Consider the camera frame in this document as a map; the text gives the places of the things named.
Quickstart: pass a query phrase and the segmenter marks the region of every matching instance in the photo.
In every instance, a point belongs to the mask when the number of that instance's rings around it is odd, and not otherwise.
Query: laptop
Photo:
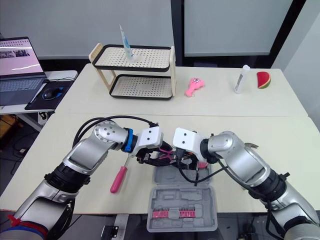
[[[46,78],[28,37],[0,39],[0,106],[29,103]]]

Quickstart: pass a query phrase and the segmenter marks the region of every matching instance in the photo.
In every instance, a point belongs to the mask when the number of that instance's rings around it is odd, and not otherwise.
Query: white table
[[[271,74],[271,84],[266,89],[257,88],[258,71],[268,71]],[[308,116],[280,69],[252,69],[244,92],[235,94],[234,87],[240,72],[240,68],[177,67],[175,97],[171,100],[141,100],[111,97],[92,64],[87,64],[55,112],[176,116]],[[104,73],[110,79],[110,73]],[[196,90],[194,97],[186,97],[184,92],[192,77],[203,79],[206,85]]]
[[[2,210],[15,211],[43,180],[58,166],[72,147],[73,137],[86,120],[104,114],[55,113],[48,120],[27,153],[11,182],[0,197]],[[306,116],[303,117],[225,117],[225,116],[165,116],[140,115],[159,122],[164,140],[172,143],[177,127],[197,130],[203,136],[224,130],[235,132],[244,142],[259,145],[257,153],[279,174],[289,172],[288,181],[320,210],[320,191],[312,184],[319,180],[320,134]],[[148,128],[144,122],[117,119],[122,127],[133,128],[137,133]],[[89,185],[80,190],[76,198],[76,214],[145,214],[148,210],[154,167],[138,164],[134,159],[120,191],[111,194],[109,189],[115,175],[126,160],[127,154],[109,151],[108,157],[91,177]],[[265,212],[258,201],[249,196],[224,172],[213,177],[217,211]]]
[[[78,76],[78,72],[76,70],[66,70],[66,71],[46,71],[45,75],[47,79],[54,80],[54,79],[63,79],[63,78],[72,78],[76,79]],[[36,96],[46,85],[44,83],[38,92],[34,95]],[[50,112],[54,111],[54,109],[32,109],[32,110],[25,110],[27,104],[18,104],[18,105],[7,105],[7,106],[0,106],[0,115],[8,115],[8,114],[15,114],[20,119],[25,121],[31,127],[33,127],[37,131],[41,131],[42,126],[38,124],[32,117],[29,117],[27,114],[30,113],[38,113],[38,112]]]

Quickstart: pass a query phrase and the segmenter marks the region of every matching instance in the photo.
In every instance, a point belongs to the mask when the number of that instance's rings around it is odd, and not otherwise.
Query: wall
[[[292,0],[185,0],[186,57],[268,55]]]
[[[320,130],[320,1],[307,0],[272,68],[280,68]]]
[[[30,37],[41,59],[88,58],[97,43],[174,44],[170,0],[0,0],[0,32]]]

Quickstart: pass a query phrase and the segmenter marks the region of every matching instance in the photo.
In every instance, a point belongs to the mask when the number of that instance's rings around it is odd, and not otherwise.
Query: laptop keyboard
[[[24,79],[16,81],[1,81],[0,82],[0,93],[3,92],[15,92],[15,91],[25,91],[34,90],[37,88],[38,84],[41,83],[43,78],[36,79]]]

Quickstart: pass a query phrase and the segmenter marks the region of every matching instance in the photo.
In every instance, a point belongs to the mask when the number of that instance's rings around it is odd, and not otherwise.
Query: mouse pad
[[[65,96],[73,81],[49,81],[44,88],[36,95],[32,102],[29,102],[24,108],[25,110],[35,110],[35,109],[56,109],[62,98]],[[58,97],[45,100],[43,94],[47,89],[62,88],[61,93]]]

